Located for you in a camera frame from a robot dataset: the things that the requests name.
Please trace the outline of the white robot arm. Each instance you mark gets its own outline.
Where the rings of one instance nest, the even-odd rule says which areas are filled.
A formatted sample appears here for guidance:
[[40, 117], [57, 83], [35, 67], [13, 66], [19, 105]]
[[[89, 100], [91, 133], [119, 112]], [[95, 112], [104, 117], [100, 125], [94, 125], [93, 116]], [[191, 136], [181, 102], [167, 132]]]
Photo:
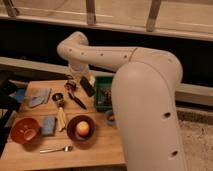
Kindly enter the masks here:
[[144, 47], [90, 46], [74, 32], [57, 52], [71, 69], [91, 64], [115, 73], [112, 108], [128, 171], [187, 171], [175, 105], [183, 69], [168, 51]]

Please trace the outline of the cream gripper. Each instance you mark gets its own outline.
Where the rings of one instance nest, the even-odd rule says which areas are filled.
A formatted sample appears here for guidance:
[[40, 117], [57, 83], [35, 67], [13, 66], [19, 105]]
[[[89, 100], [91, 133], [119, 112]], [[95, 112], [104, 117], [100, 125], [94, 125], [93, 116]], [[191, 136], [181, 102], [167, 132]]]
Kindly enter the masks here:
[[72, 78], [77, 82], [79, 82], [83, 77], [90, 79], [90, 71], [87, 65], [80, 68], [69, 67], [69, 71]]

